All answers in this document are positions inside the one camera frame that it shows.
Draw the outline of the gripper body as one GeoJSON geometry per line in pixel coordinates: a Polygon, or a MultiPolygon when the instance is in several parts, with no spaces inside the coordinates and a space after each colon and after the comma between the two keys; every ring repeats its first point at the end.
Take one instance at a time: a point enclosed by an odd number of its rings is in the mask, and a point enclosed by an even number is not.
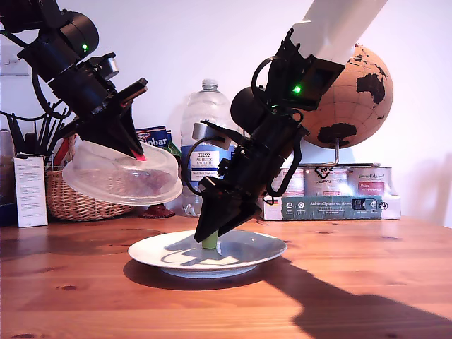
{"type": "Polygon", "coordinates": [[[277,189],[273,180],[288,158],[288,142],[261,143],[244,139],[231,159],[220,162],[219,177],[204,177],[199,182],[203,202],[227,212],[255,212],[257,200],[265,194],[280,197],[288,185],[285,177],[277,189]]]}
{"type": "Polygon", "coordinates": [[[76,114],[76,119],[61,130],[60,136],[79,135],[79,126],[95,117],[122,116],[133,99],[147,90],[147,80],[140,78],[118,92],[108,79],[110,73],[101,64],[78,64],[49,82],[53,93],[76,114]]]}

